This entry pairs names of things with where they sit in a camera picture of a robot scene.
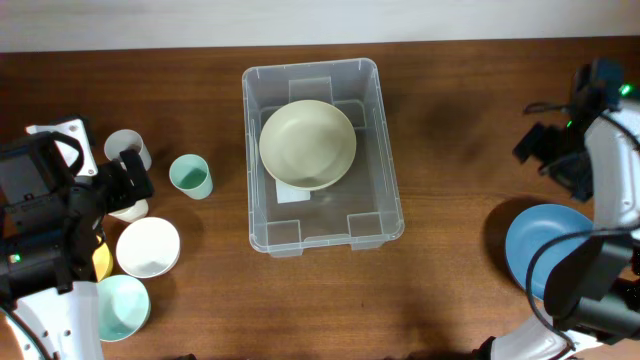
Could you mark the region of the cream plastic cup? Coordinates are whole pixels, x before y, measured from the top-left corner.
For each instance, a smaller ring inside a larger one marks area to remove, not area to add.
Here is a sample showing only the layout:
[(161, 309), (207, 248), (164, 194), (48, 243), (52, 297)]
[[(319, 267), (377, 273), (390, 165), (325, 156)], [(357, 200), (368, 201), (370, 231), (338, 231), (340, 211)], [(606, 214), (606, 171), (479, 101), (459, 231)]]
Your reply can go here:
[(133, 206), (111, 212), (110, 216), (121, 221), (132, 223), (147, 216), (149, 211), (148, 202), (145, 199), (138, 200)]

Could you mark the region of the grey plastic cup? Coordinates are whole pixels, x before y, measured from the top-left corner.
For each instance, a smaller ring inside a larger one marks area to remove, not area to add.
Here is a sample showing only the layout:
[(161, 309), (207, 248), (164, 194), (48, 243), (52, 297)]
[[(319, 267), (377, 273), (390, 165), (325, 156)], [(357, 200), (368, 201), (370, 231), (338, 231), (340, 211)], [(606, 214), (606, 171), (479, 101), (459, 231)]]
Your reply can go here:
[(120, 153), (125, 150), (135, 150), (140, 156), (143, 166), (148, 171), (152, 166), (151, 155), (144, 140), (134, 130), (122, 129), (112, 133), (104, 144), (104, 153), (108, 160), (120, 158)]

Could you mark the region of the blue large bowl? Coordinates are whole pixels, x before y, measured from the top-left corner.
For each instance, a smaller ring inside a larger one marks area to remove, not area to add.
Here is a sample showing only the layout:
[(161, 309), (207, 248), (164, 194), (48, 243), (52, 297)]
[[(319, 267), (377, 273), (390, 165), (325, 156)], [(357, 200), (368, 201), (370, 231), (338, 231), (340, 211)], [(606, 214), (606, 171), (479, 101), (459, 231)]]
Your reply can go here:
[[(511, 223), (505, 240), (505, 256), (511, 275), (525, 289), (529, 263), (541, 246), (561, 235), (592, 229), (590, 219), (566, 206), (543, 204), (523, 211)], [(586, 240), (586, 237), (567, 240), (540, 257), (532, 277), (532, 293), (536, 299), (543, 299), (552, 269)]]

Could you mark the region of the mint green plastic cup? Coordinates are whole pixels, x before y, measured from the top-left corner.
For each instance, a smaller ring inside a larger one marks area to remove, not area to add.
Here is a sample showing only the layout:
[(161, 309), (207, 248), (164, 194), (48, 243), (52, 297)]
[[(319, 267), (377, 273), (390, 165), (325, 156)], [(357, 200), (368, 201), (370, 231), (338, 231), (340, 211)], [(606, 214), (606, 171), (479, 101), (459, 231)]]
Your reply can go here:
[(202, 200), (213, 192), (213, 179), (207, 162), (195, 154), (185, 154), (173, 161), (169, 179), (174, 187), (194, 200)]

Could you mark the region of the pale yellow large bowl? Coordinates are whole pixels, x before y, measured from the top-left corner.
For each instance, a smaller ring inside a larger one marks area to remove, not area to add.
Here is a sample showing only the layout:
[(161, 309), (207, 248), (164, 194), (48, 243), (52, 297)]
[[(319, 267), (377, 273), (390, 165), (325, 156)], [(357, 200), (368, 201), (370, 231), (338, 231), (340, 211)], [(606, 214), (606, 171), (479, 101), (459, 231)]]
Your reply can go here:
[(265, 170), (296, 189), (316, 191), (338, 182), (351, 168), (355, 129), (337, 107), (299, 100), (276, 110), (265, 122), (259, 154)]

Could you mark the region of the white small bowl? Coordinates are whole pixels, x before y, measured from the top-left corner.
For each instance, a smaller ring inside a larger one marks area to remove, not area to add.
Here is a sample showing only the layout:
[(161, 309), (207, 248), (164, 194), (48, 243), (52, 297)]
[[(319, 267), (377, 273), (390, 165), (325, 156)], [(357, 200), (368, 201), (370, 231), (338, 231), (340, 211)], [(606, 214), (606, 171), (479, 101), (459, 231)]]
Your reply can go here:
[(116, 243), (116, 260), (128, 275), (148, 279), (163, 275), (181, 252), (176, 227), (163, 218), (146, 217), (131, 223)]

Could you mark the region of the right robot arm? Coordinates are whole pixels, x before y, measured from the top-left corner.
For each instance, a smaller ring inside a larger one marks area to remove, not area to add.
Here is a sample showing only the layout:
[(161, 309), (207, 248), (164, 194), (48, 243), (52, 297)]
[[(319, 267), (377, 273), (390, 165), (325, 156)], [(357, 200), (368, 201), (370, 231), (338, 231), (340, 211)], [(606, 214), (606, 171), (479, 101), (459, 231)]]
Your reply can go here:
[(564, 104), (534, 102), (524, 114), (562, 112), (566, 125), (535, 124), (513, 149), (580, 202), (594, 218), (553, 204), (517, 215), (505, 239), (509, 271), (531, 317), (488, 338), (475, 359), (571, 359), (639, 338), (639, 91), (623, 68), (599, 58), (575, 73)]

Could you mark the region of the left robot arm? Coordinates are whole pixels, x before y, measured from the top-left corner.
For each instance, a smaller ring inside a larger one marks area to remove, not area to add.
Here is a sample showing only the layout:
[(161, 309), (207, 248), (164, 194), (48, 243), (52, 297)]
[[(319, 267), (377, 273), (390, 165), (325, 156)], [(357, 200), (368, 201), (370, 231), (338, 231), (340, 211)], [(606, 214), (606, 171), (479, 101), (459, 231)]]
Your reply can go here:
[(82, 179), (84, 157), (67, 164), (58, 149), (78, 140), (43, 132), (1, 148), (1, 310), (27, 359), (100, 359), (94, 252), (102, 221), (152, 196), (138, 153), (121, 152)]

